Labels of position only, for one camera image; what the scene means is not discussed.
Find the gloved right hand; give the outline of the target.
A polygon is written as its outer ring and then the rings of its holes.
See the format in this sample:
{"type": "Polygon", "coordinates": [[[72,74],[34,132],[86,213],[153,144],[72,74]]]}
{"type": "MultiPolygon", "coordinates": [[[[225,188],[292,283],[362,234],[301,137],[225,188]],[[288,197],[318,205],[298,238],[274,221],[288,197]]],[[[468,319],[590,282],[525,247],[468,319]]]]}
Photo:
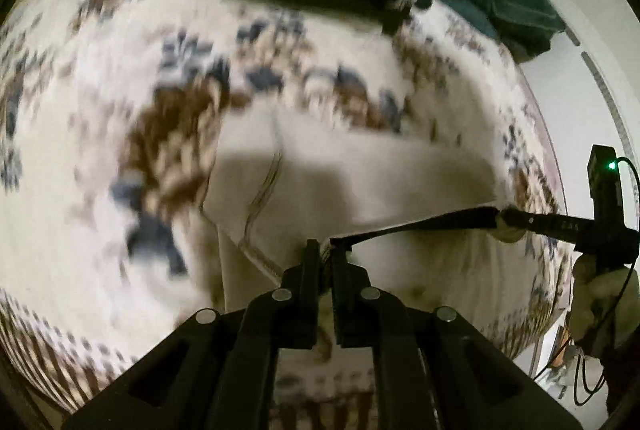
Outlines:
{"type": "Polygon", "coordinates": [[[634,268],[596,269],[582,254],[573,268],[573,302],[568,329],[586,355],[604,358],[639,328],[639,279],[634,268]]]}

